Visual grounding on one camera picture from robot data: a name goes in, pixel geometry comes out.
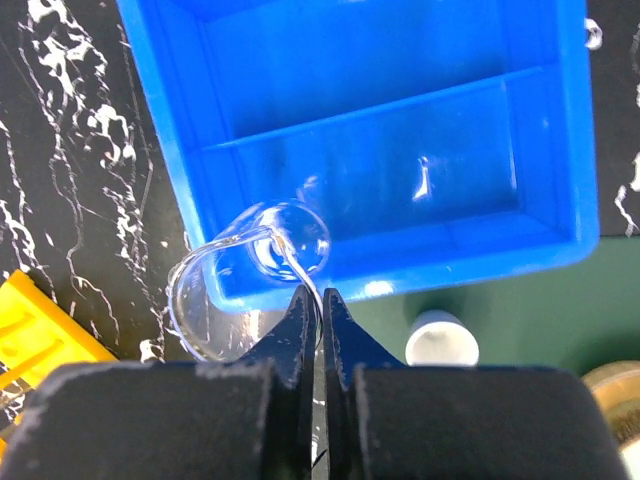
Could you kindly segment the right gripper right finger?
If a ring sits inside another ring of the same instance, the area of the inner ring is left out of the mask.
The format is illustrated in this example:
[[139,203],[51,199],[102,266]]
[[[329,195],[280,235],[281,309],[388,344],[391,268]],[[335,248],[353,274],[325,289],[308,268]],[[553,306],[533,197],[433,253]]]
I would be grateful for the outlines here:
[[547,367],[409,367],[323,299],[332,479],[624,479],[576,375]]

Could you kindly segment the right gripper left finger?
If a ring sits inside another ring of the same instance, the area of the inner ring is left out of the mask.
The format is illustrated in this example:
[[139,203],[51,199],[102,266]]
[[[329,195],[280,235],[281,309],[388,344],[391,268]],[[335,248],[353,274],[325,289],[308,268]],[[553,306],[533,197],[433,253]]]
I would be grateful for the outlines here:
[[317,313],[298,288],[231,363],[76,363],[29,396],[5,479],[307,479]]

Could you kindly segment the clear round flask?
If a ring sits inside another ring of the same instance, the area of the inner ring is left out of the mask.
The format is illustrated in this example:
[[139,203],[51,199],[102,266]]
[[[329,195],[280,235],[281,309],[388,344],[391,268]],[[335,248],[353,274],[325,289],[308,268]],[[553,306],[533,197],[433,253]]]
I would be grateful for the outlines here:
[[170,271],[173,328],[197,360],[234,361],[275,327],[296,290],[322,312],[314,279],[330,251],[329,230],[308,205],[253,205]]

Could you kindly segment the yellow test tube rack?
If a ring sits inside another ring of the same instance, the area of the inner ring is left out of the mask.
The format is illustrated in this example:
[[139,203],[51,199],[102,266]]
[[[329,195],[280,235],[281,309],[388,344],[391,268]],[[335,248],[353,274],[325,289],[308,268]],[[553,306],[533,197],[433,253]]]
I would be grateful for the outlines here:
[[116,357],[45,295],[23,271],[1,281],[1,408],[36,389],[57,368]]

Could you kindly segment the blue plastic compartment bin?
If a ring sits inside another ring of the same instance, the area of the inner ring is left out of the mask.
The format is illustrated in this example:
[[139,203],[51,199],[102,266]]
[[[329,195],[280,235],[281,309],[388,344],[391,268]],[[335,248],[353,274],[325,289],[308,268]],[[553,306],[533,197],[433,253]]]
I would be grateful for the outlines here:
[[193,247],[302,203],[347,301],[556,268],[599,237],[582,1],[122,1]]

